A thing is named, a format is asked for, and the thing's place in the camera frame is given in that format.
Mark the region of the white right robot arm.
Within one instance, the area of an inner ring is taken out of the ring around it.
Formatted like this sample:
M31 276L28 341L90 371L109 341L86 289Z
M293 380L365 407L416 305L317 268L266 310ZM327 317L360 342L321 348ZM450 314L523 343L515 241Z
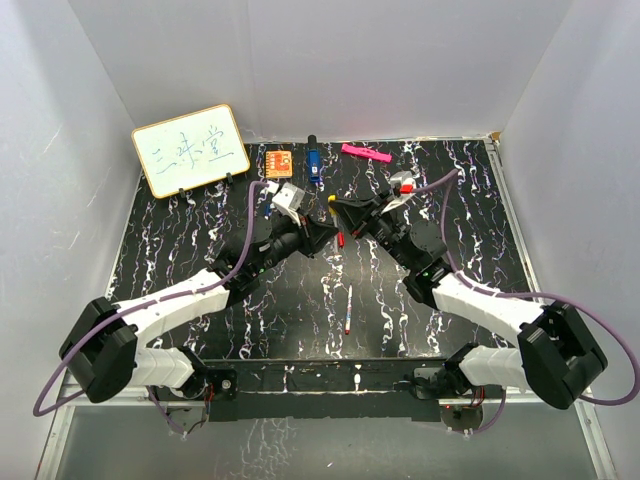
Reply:
M542 305L506 298L453 272L439 228L404 223L399 201L330 197L330 209L356 239L370 236L408 274L410 296L434 310L465 318L508 342L503 349L468 344L446 361L439 378L466 397L484 385L531 390L565 410L608 366L608 360L576 308L562 301Z

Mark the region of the yellow marker pen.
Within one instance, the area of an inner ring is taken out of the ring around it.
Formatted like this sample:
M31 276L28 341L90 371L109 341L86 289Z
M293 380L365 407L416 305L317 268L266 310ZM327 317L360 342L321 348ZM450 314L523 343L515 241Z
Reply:
M331 215L331 220L333 223L333 226L336 228L337 232L336 235L334 236L334 251L335 254L337 255L339 253L339 239L338 239L338 233L339 233L339 228L338 228L338 220L337 220L337 216L335 214L335 212L333 210L330 210L330 215Z

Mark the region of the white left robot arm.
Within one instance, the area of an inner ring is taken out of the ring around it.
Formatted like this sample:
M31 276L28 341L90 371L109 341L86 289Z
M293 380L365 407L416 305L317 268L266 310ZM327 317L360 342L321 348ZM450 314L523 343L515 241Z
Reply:
M261 274L294 253L313 257L337 233L333 224L309 216L299 222L283 215L257 218L252 231L239 230L214 261L189 279L141 299L89 302L59 356L93 403L129 386L166 387L179 397L197 398L209 382L204 363L187 347L154 348L152 341L242 302L258 288Z

